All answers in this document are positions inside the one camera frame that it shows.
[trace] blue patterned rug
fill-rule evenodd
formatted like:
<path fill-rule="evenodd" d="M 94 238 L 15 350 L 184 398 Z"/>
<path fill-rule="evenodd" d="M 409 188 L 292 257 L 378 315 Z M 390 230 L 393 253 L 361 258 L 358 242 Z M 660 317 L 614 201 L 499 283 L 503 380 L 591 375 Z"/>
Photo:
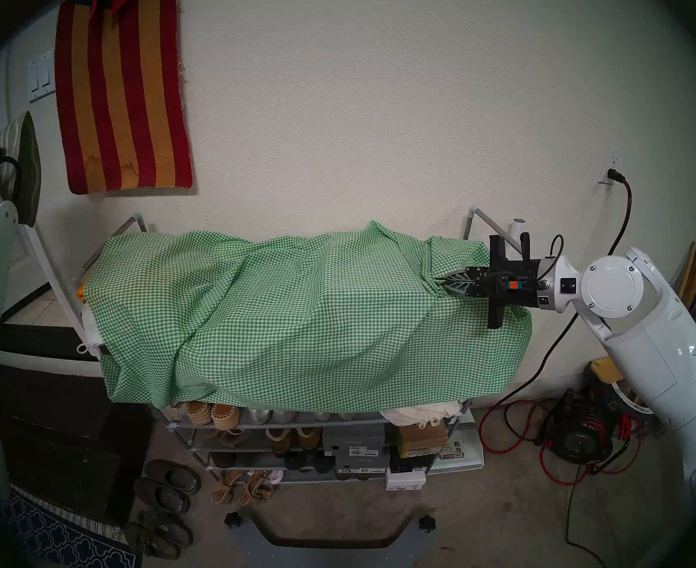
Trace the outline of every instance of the blue patterned rug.
<path fill-rule="evenodd" d="M 117 527 L 68 513 L 12 487 L 1 512 L 22 551 L 68 568 L 140 568 Z"/>

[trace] white shoe box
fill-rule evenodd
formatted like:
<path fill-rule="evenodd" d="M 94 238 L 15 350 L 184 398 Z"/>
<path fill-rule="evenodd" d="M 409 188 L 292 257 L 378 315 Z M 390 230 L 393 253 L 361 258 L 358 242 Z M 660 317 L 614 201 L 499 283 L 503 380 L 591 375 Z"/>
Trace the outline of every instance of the white shoe box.
<path fill-rule="evenodd" d="M 390 468 L 385 469 L 386 491 L 418 491 L 427 481 L 427 475 L 423 470 L 414 472 L 397 472 L 393 474 Z"/>

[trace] green gingham cloth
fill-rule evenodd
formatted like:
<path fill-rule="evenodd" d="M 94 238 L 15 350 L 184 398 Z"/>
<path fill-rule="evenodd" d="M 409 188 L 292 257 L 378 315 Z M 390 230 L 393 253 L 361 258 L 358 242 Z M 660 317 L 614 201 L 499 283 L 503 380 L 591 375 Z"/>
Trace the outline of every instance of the green gingham cloth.
<path fill-rule="evenodd" d="M 436 278 L 488 264 L 482 242 L 359 232 L 255 244 L 213 232 L 110 238 L 85 298 L 113 401 L 363 412 L 501 392 L 532 333 Z"/>

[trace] light switch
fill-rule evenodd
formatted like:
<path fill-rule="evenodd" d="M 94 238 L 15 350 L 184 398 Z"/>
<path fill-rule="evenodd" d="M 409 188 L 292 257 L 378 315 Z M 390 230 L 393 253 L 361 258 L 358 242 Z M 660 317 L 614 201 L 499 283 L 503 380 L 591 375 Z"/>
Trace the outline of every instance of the light switch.
<path fill-rule="evenodd" d="M 43 64 L 37 68 L 37 79 L 41 87 L 45 87 L 51 82 L 51 72 L 48 68 L 48 61 L 43 61 Z"/>
<path fill-rule="evenodd" d="M 37 65 L 27 67 L 27 87 L 30 93 L 37 91 Z"/>
<path fill-rule="evenodd" d="M 27 63 L 27 91 L 30 103 L 56 91 L 53 51 Z"/>

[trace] black cord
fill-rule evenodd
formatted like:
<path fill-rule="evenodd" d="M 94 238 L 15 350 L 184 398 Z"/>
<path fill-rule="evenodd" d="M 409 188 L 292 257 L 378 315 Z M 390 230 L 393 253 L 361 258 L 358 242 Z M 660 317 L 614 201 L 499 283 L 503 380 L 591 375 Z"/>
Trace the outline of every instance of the black cord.
<path fill-rule="evenodd" d="M 616 250 L 616 247 L 617 247 L 617 245 L 619 244 L 619 241 L 621 241 L 621 237 L 622 237 L 622 236 L 624 235 L 624 233 L 626 232 L 626 225 L 629 223 L 629 215 L 632 213 L 632 189 L 629 187 L 629 184 L 626 182 L 626 179 L 624 178 L 624 175 L 622 175 L 621 173 L 617 173 L 615 170 L 613 171 L 614 174 L 612 175 L 612 174 L 611 174 L 611 171 L 612 171 L 612 170 L 613 170 L 613 169 L 609 170 L 609 172 L 608 172 L 609 178 L 613 179 L 614 181 L 618 181 L 618 182 L 620 182 L 620 183 L 623 183 L 624 186 L 626 187 L 626 214 L 624 215 L 624 223 L 621 224 L 621 230 L 619 230 L 619 234 L 616 236 L 616 239 L 614 240 L 614 243 L 611 245 L 611 250 L 608 251 L 608 255 L 609 255 L 609 256 L 610 256 L 611 254 L 614 253 L 614 250 Z M 560 342 L 562 339 L 564 339 L 564 336 L 565 336 L 565 335 L 568 333 L 568 331 L 571 329 L 571 326 L 574 325 L 574 322 L 576 321 L 576 319 L 577 319 L 578 317 L 579 317 L 579 313 L 576 313 L 576 314 L 574 314 L 574 316 L 572 316 L 572 318 L 571 318 L 571 320 L 569 321 L 568 325 L 567 325 L 566 327 L 564 327 L 564 331 L 561 332 L 561 335 L 560 335 L 559 337 L 556 338 L 555 342 L 553 342 L 553 345 L 552 345 L 550 348 L 548 348 L 548 351 L 547 351 L 547 352 L 545 352 L 545 357 L 543 357 L 543 359 L 542 359 L 542 363 L 540 364 L 540 368 L 537 369 L 537 372 L 534 373 L 534 376 L 532 376 L 532 378 L 529 379 L 528 381 L 526 381 L 522 386 L 517 387 L 516 389 L 514 389 L 513 391 L 511 391 L 510 393 L 508 393 L 507 395 L 505 395 L 500 401 L 498 401 L 497 403 L 494 404 L 494 406 L 492 406 L 492 409 L 495 409 L 496 407 L 499 407 L 499 406 L 502 405 L 505 401 L 507 401 L 508 399 L 510 399 L 511 397 L 513 397 L 514 395 L 516 395 L 518 392 L 524 390 L 526 387 L 528 387 L 529 385 L 531 385 L 531 384 L 536 380 L 536 378 L 537 378 L 538 376 L 540 376 L 540 374 L 542 373 L 542 369 L 545 368 L 545 363 L 548 361 L 548 358 L 549 358 L 550 355 L 553 353 L 553 350 L 555 350 L 555 347 L 559 344 L 559 342 Z M 517 431 L 515 431 L 513 428 L 511 428 L 511 426 L 508 426 L 508 428 L 509 428 L 509 430 L 511 430 L 511 431 L 513 432 L 513 434 L 514 434 L 517 438 L 522 439 L 522 440 L 525 440 L 525 441 L 534 441 L 534 440 L 532 440 L 532 439 L 529 439 L 529 438 L 524 437 L 522 434 L 520 434 L 519 432 L 517 432 Z"/>
<path fill-rule="evenodd" d="M 579 482 L 579 471 L 582 469 L 582 464 L 577 464 L 576 466 L 576 476 L 574 477 L 574 484 L 571 486 L 571 494 L 569 495 L 569 505 L 566 507 L 566 543 L 569 545 L 573 545 L 574 548 L 579 548 L 580 550 L 584 550 L 588 554 L 590 554 L 592 557 L 594 557 L 598 562 L 600 563 L 603 568 L 608 568 L 605 565 L 605 562 L 601 560 L 600 556 L 598 556 L 594 551 L 592 551 L 589 548 L 585 548 L 583 545 L 580 544 L 575 544 L 573 541 L 569 541 L 569 519 L 571 518 L 571 502 L 574 500 L 574 488 L 576 488 L 576 484 Z"/>
<path fill-rule="evenodd" d="M 14 175 L 14 186 L 12 187 L 12 198 L 10 201 L 13 204 L 17 204 L 19 202 L 19 195 L 22 193 L 22 168 L 20 168 L 19 163 L 13 157 L 2 156 L 0 158 L 0 164 L 5 162 L 12 165 L 16 170 L 16 174 Z"/>
<path fill-rule="evenodd" d="M 558 256 L 555 257 L 555 260 L 553 261 L 553 264 L 551 264 L 548 269 L 541 274 L 540 276 L 537 277 L 537 280 L 540 280 L 543 278 L 546 274 L 548 274 L 551 270 L 553 270 L 553 267 L 555 266 L 555 263 L 558 262 L 559 258 L 564 252 L 564 237 L 561 234 L 556 234 L 555 238 L 553 238 L 553 242 L 550 243 L 550 255 L 553 255 L 553 245 L 555 244 L 555 241 L 558 239 L 561 239 L 561 247 L 558 249 Z"/>

